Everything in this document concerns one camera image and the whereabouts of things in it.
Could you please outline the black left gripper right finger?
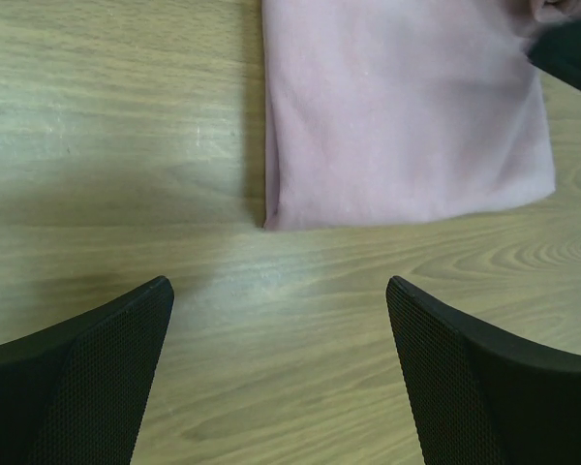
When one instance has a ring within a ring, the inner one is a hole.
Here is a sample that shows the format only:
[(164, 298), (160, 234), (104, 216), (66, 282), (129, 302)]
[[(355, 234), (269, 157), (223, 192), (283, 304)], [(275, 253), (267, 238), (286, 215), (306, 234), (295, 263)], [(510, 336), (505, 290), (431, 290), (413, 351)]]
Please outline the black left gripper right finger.
[(581, 464), (581, 356), (394, 276), (394, 342), (427, 464)]

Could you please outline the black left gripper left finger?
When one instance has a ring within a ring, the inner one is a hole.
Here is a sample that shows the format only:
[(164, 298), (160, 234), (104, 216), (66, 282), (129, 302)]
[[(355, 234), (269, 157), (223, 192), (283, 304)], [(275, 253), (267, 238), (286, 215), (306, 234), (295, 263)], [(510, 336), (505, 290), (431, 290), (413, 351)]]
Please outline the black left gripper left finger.
[(167, 335), (159, 276), (0, 345), (0, 464), (128, 464)]

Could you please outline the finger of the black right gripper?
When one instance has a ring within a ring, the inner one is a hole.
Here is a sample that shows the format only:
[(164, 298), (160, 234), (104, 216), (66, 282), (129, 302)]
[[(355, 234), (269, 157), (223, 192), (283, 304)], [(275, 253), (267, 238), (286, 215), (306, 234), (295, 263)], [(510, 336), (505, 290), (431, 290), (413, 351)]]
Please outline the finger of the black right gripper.
[(527, 57), (541, 71), (581, 92), (581, 18), (543, 30)]

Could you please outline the dusty pink t-shirt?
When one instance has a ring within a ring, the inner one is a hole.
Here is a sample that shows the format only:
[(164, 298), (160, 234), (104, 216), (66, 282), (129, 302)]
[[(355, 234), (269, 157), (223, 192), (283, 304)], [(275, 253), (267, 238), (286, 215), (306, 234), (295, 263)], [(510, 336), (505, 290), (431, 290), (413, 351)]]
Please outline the dusty pink t-shirt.
[(526, 51), (581, 1), (266, 1), (270, 230), (424, 223), (550, 196)]

